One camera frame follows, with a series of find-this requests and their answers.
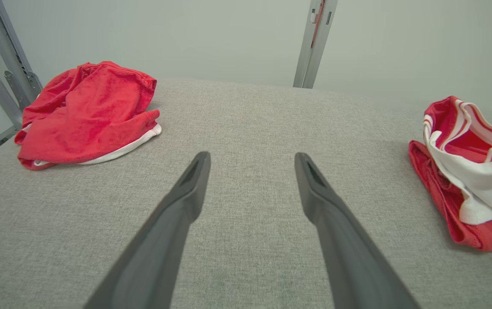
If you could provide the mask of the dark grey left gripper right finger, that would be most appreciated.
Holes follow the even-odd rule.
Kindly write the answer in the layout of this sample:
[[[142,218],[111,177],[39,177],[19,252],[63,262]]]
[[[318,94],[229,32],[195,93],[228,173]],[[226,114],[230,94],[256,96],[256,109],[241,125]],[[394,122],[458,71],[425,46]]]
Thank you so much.
[[[307,153],[295,155],[303,211],[315,225],[337,309],[418,309],[406,285]]]

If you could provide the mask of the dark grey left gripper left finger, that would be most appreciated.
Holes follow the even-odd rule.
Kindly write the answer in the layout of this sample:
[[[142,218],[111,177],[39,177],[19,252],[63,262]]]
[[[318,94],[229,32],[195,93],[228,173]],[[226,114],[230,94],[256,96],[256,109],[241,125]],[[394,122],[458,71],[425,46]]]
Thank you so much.
[[[199,152],[109,270],[86,309],[169,309],[189,227],[203,208],[209,152]]]

